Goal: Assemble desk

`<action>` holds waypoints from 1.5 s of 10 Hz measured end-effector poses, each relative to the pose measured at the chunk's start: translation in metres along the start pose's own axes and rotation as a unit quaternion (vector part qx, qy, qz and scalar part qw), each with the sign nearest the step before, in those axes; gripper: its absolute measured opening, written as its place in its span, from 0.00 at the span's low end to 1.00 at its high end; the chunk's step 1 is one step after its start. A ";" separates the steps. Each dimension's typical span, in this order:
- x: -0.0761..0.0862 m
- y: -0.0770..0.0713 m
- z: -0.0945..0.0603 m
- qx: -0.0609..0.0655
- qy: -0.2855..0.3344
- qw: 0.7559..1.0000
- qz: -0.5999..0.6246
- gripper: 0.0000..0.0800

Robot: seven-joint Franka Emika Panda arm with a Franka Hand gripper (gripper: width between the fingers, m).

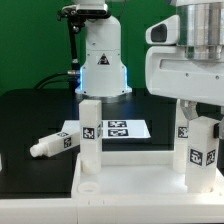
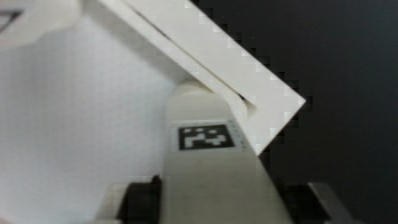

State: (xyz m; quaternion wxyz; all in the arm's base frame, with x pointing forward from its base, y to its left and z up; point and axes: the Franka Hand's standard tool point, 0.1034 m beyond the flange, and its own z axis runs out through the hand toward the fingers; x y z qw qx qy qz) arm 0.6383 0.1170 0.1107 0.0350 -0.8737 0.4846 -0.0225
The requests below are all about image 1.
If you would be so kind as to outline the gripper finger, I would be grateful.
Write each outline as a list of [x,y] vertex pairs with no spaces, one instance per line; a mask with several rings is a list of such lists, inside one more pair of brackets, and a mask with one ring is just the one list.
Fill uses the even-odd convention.
[[224,115],[222,116],[221,121],[214,126],[214,137],[224,138]]
[[197,103],[194,101],[188,101],[188,100],[180,101],[180,107],[187,120],[193,120],[198,117],[196,106]]

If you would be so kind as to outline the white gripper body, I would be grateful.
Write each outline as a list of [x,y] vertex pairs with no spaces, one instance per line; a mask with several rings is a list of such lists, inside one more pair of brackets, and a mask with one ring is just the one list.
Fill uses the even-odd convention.
[[145,81],[153,95],[224,106],[224,56],[195,61],[183,48],[154,46],[146,54]]

